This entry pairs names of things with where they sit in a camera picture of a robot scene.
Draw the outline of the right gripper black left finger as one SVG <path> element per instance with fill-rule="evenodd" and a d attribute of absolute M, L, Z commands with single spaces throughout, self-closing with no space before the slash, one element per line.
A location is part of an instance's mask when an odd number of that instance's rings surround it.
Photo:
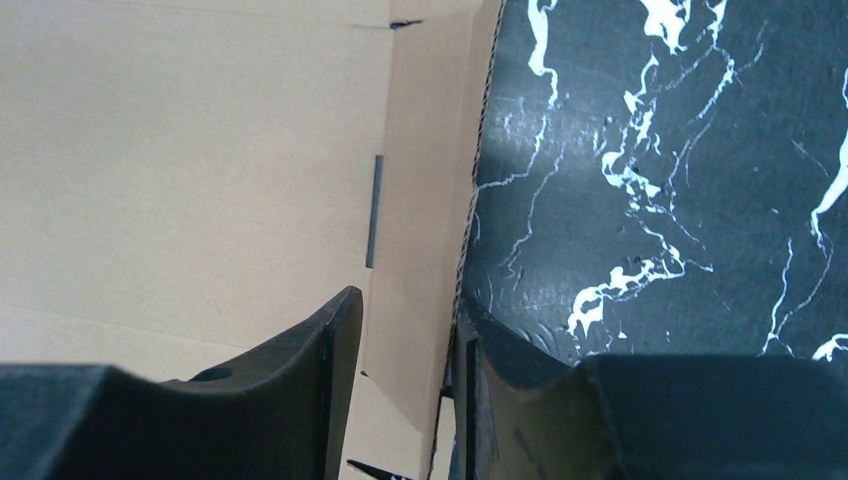
<path fill-rule="evenodd" d="M 363 318 L 346 287 L 189 380 L 110 365 L 1 368 L 5 479 L 334 479 Z"/>

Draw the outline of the brown cardboard box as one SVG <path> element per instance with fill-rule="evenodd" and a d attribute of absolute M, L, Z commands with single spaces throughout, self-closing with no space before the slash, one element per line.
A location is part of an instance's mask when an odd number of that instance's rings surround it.
<path fill-rule="evenodd" d="M 187 378 L 364 299 L 344 454 L 445 467 L 498 1 L 5 1 L 1 359 Z"/>

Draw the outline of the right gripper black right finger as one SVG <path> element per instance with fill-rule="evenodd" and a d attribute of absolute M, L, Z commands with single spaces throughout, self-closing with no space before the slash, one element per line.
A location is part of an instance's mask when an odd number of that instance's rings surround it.
<path fill-rule="evenodd" d="M 847 384 L 783 356 L 593 355 L 566 365 L 457 303 L 465 479 L 843 479 Z"/>

